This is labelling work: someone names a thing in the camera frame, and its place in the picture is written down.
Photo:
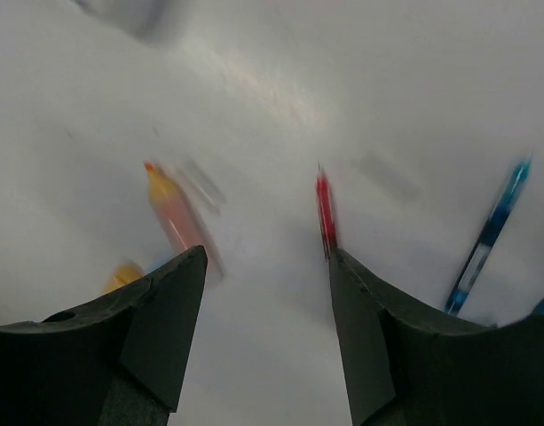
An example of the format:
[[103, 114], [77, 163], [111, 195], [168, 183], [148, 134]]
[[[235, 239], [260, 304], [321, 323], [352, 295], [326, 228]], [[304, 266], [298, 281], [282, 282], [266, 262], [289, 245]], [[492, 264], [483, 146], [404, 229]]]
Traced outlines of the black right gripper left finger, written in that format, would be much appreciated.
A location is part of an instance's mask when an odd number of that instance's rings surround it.
[[196, 246], [86, 304], [0, 326], [0, 425], [166, 424], [207, 266]]

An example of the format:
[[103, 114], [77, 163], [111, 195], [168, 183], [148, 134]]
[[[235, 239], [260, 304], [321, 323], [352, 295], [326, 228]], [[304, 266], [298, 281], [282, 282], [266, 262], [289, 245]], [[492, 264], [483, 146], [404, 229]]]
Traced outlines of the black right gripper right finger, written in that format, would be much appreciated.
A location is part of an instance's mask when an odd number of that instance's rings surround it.
[[329, 261], [356, 425], [544, 425], [544, 314], [486, 327], [381, 280], [343, 250]]

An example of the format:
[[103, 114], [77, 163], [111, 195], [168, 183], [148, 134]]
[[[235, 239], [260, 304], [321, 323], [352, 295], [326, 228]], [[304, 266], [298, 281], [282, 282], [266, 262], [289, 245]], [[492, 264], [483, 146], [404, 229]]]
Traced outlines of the orange highlighter cap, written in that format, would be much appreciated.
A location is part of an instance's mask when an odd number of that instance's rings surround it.
[[139, 265], [133, 262], [122, 264], [114, 271], [113, 276], [104, 286], [102, 294], [106, 295], [116, 291], [118, 288], [122, 288], [136, 280], [139, 280], [143, 276], [143, 269]]

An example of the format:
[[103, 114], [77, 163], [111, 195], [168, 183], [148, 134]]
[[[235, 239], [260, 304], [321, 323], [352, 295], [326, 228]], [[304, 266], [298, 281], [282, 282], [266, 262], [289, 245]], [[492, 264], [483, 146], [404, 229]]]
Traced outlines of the teal gel pen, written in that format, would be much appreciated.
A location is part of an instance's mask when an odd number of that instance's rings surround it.
[[509, 172], [498, 199], [486, 218], [477, 240], [470, 251], [461, 272], [449, 292], [443, 311], [457, 316], [465, 304], [471, 289], [481, 273], [493, 247], [508, 222], [532, 165], [532, 153], [522, 156]]

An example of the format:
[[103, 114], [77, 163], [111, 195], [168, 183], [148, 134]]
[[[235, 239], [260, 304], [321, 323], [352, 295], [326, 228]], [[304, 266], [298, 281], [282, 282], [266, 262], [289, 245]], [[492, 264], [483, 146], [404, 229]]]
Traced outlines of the red gel pen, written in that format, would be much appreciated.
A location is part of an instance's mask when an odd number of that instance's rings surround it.
[[337, 235], [335, 224], [335, 212], [331, 201], [330, 184], [327, 174], [319, 164], [315, 184], [316, 200], [319, 214], [319, 229], [324, 250], [324, 256], [328, 261], [332, 252], [337, 248]]

